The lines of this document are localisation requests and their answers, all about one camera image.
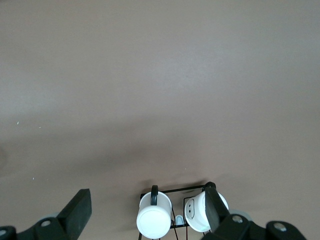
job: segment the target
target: gray surface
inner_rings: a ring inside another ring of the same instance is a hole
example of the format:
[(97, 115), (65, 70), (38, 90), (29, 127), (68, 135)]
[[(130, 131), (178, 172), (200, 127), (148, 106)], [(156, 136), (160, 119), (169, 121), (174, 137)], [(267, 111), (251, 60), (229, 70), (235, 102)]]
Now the gray surface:
[(213, 181), (257, 224), (317, 239), (319, 12), (1, 0), (0, 225), (22, 231), (90, 188), (80, 239), (136, 239), (142, 191)]

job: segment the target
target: cup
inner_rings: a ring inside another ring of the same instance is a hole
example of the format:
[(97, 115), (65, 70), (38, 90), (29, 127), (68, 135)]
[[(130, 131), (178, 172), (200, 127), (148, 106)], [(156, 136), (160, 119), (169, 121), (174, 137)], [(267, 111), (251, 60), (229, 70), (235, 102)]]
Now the cup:
[[(191, 197), (184, 206), (184, 215), (190, 227), (200, 233), (210, 230), (210, 225), (206, 216), (206, 192)], [(229, 209), (228, 203), (224, 196), (218, 193), (225, 207)]]
[(139, 232), (149, 239), (160, 239), (165, 236), (171, 226), (172, 204), (167, 195), (158, 191), (153, 185), (151, 192), (140, 200), (136, 225)]

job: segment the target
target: rack wire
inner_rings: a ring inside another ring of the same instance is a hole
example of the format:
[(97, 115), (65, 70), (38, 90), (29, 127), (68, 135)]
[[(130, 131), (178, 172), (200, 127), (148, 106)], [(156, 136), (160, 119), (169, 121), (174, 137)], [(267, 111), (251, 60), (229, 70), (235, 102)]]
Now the rack wire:
[[(202, 191), (204, 191), (204, 190), (205, 190), (205, 185), (182, 187), (182, 188), (165, 190), (165, 191), (161, 191), (161, 192), (164, 193), (164, 194), (168, 194), (168, 193), (176, 193), (176, 192), (182, 192), (182, 191), (188, 191), (188, 190), (195, 190), (195, 189), (202, 189)], [(142, 197), (143, 197), (144, 195), (146, 195), (146, 194), (147, 194), (147, 192), (146, 192), (146, 193), (142, 193), (142, 194), (140, 195), (140, 200), (141, 200)], [(194, 196), (188, 196), (188, 197), (185, 197), (185, 198), (183, 199), (182, 209), (185, 208), (186, 200), (187, 200), (187, 199), (190, 199), (190, 198), (193, 198), (193, 197), (194, 197)], [(188, 227), (189, 227), (190, 225), (187, 223), (186, 216), (185, 216), (185, 211), (183, 211), (183, 224), (181, 224), (181, 225), (176, 225), (176, 215), (175, 215), (175, 211), (174, 211), (174, 206), (173, 206), (173, 205), (172, 205), (171, 210), (172, 210), (173, 219), (171, 219), (170, 230), (171, 230), (171, 229), (174, 230), (176, 240), (179, 240), (176, 229), (178, 229), (178, 228), (185, 228), (185, 236), (186, 236), (186, 240), (188, 240)], [(138, 240), (142, 240), (142, 234), (141, 234), (141, 232), (139, 232)]]

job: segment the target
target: silver screw head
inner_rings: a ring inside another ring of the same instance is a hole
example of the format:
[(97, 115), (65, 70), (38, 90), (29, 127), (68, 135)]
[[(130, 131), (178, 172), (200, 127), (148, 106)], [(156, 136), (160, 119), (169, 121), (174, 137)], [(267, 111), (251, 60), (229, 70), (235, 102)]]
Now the silver screw head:
[(273, 224), (273, 226), (274, 226), (276, 229), (278, 229), (279, 231), (281, 231), (281, 232), (287, 231), (286, 226), (283, 225), (283, 224), (280, 223), (280, 222), (276, 222), (275, 224)]
[(235, 222), (235, 223), (238, 223), (238, 224), (242, 224), (244, 221), (243, 221), (243, 219), (240, 217), (240, 216), (238, 216), (238, 215), (234, 215), (233, 217), (232, 217), (232, 220)]
[(7, 233), (6, 230), (0, 230), (0, 236), (5, 235)]
[(41, 227), (48, 226), (48, 225), (50, 225), (50, 223), (51, 223), (50, 220), (43, 221), (43, 222), (41, 223)]

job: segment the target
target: mug handle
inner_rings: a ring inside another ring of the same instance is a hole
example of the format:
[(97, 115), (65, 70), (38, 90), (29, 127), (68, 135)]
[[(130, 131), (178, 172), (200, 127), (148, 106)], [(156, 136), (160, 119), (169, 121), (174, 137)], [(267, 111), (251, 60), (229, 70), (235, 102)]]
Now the mug handle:
[(158, 185), (153, 185), (151, 188), (151, 206), (157, 205)]

